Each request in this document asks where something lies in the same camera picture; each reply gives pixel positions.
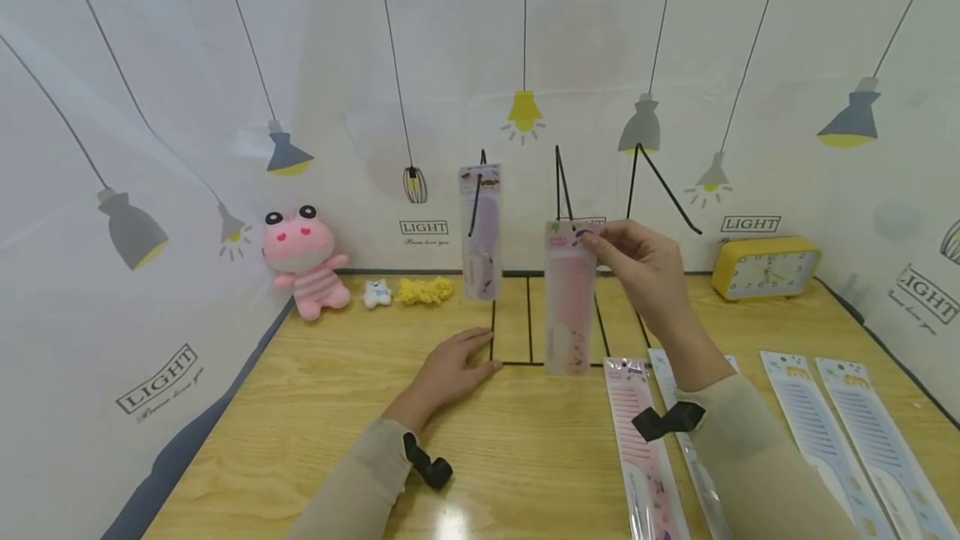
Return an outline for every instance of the pink comb package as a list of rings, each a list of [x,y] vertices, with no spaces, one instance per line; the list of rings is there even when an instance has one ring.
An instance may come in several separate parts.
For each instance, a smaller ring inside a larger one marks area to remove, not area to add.
[[[497,163],[460,168],[460,213],[463,295],[474,300],[497,300],[503,278]]]
[[[546,283],[546,356],[552,375],[583,375],[590,368],[593,284],[598,260],[580,245],[595,226],[579,222],[546,224],[543,268]]]
[[[604,376],[627,490],[632,539],[689,540],[690,530],[666,445],[662,438],[648,443],[633,426],[633,418],[653,406],[646,363],[607,358]]]

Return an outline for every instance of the gray lamp shade illustration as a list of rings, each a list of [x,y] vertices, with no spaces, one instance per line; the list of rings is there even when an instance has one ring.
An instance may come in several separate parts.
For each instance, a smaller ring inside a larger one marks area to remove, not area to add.
[[[703,186],[703,190],[712,193],[724,184],[730,184],[730,180],[727,180],[727,174],[723,172],[723,153],[715,152],[713,162],[710,162],[709,169],[697,180],[697,186]]]
[[[163,252],[167,235],[146,212],[130,204],[126,192],[112,187],[97,192],[99,209],[109,217],[108,228],[113,247],[128,268],[139,269]]]
[[[960,266],[960,222],[950,226],[950,229],[947,230],[947,236],[943,236],[943,242],[940,244],[940,254]]]
[[[274,144],[267,171],[277,175],[298,175],[305,172],[313,161],[313,155],[294,147],[290,143],[290,134],[283,131],[277,119],[271,119],[267,125]]]
[[[659,150],[659,119],[654,112],[658,104],[650,92],[640,94],[640,99],[633,105],[637,107],[637,112],[630,117],[620,134],[620,146],[617,150],[621,153],[632,153],[637,144],[647,153]]]
[[[235,243],[239,241],[240,235],[243,234],[243,229],[247,226],[246,223],[241,222],[237,217],[232,216],[227,210],[227,205],[219,203],[217,205],[217,211],[220,212],[220,218],[222,219],[222,226],[220,228],[220,242],[221,243]]]
[[[877,124],[873,122],[873,103],[880,97],[877,83],[875,77],[861,79],[857,90],[850,93],[850,104],[820,130],[817,138],[835,148],[859,147],[877,140]]]

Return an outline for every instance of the wooden tabletop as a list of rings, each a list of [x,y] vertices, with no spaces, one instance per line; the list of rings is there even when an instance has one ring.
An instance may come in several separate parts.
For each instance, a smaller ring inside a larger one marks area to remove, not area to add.
[[[345,280],[356,295],[364,281]],[[397,287],[396,278],[387,281]],[[310,324],[291,313],[144,538],[283,538],[353,440],[450,334],[493,322],[495,358],[543,360],[542,278],[505,279],[495,307],[462,299],[461,282],[453,281],[454,298],[438,307],[394,304],[368,312],[354,300]],[[953,521],[960,521],[960,432],[826,288],[817,283],[789,301],[733,304],[710,289],[706,276],[688,276],[687,283],[707,330],[738,358],[781,419],[758,351],[865,363]],[[596,292],[595,361],[606,347],[614,357],[646,357],[647,339],[619,282],[599,278]],[[649,342],[658,345],[655,337]],[[651,389],[663,411],[657,384]],[[692,537],[707,539],[677,441],[666,442]],[[472,398],[437,416],[423,443],[452,463],[456,475],[443,494],[412,475],[386,538],[630,538],[599,368],[586,377],[546,377],[539,366],[507,366]]]

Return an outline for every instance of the hanging comb package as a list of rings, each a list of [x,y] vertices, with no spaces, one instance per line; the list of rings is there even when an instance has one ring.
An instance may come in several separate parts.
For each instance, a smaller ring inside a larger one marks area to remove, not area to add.
[[[727,361],[733,365],[734,369],[740,370],[737,359],[727,356]],[[654,375],[657,377],[657,385],[661,389],[664,405],[669,409],[677,403],[677,382],[674,380],[673,369],[670,368],[666,353],[659,348],[650,349],[650,362],[654,366]],[[697,451],[693,447],[693,440],[690,440],[690,434],[677,432],[676,435],[683,453],[683,460],[686,460],[687,469],[690,470],[690,478],[693,479],[693,487],[697,491],[703,516],[707,519],[710,536],[713,540],[733,540],[733,532],[727,525],[723,510],[720,508],[720,497],[716,486],[713,485],[707,469],[697,458]]]
[[[817,368],[899,537],[960,540],[933,485],[873,391],[865,366],[819,358]]]
[[[463,295],[497,300],[503,266],[500,262],[500,166],[461,167]]]
[[[857,524],[861,535],[896,540],[857,458],[813,381],[807,359],[766,351],[760,352],[760,358],[798,449]]]
[[[689,540],[680,493],[663,439],[647,442],[633,418],[653,406],[640,359],[606,358],[604,376],[627,490],[632,540]]]
[[[546,224],[543,268],[546,285],[548,374],[583,375],[590,368],[593,285],[598,260],[580,244],[593,226],[579,222]]]

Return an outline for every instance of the arm sleeve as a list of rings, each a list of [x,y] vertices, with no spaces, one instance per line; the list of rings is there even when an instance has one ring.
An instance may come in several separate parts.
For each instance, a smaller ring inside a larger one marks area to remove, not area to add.
[[[287,540],[381,540],[410,473],[403,451],[408,432],[389,419],[372,422],[303,509]]]
[[[690,439],[743,540],[850,540],[860,534],[744,376],[677,400],[706,409]]]

